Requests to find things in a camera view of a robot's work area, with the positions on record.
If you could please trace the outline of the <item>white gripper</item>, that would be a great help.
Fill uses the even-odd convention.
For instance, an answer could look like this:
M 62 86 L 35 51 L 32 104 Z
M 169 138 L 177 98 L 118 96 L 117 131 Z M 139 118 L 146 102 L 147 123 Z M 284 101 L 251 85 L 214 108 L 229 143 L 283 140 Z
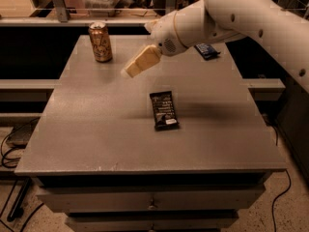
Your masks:
M 176 30 L 176 12 L 166 14 L 160 19 L 154 19 L 144 24 L 151 34 L 154 44 L 143 47 L 121 70 L 125 78 L 134 78 L 141 72 L 156 65 L 161 55 L 174 56 L 187 50 L 181 42 Z

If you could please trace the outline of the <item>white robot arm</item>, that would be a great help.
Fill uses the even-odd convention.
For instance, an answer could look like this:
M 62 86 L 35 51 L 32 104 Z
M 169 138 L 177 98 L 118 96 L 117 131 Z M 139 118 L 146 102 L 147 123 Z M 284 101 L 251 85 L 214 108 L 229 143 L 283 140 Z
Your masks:
M 178 55 L 196 44 L 248 37 L 309 91 L 309 21 L 272 0 L 199 0 L 147 22 L 145 28 L 154 42 L 126 64 L 125 77 L 135 77 L 163 55 Z

